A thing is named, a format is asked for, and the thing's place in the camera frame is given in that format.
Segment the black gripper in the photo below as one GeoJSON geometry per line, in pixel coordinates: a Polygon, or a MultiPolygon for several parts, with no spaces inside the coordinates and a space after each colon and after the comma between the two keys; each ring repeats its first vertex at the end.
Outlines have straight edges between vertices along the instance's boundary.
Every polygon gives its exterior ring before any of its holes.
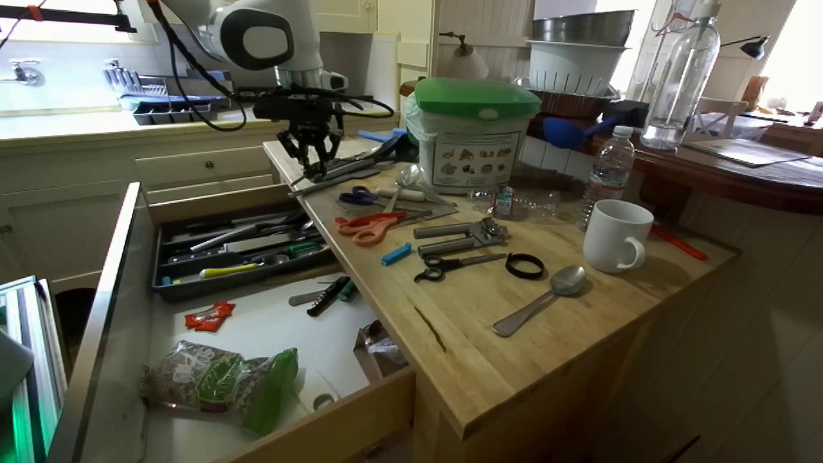
{"type": "Polygon", "coordinates": [[[320,154],[320,169],[335,158],[343,125],[343,95],[322,88],[275,88],[254,102],[257,118],[286,120],[289,129],[278,140],[308,175],[308,149],[320,154]]]}

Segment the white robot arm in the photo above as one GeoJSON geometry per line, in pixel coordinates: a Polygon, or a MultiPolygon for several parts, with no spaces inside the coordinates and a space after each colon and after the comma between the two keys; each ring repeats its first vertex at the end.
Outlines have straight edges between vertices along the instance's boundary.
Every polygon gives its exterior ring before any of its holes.
{"type": "Polygon", "coordinates": [[[146,0],[167,41],[223,95],[167,19],[173,12],[192,41],[223,63],[269,71],[273,85],[250,102],[257,118],[286,120],[280,145],[320,179],[343,138],[347,82],[320,53],[320,31],[308,0],[146,0]]]}

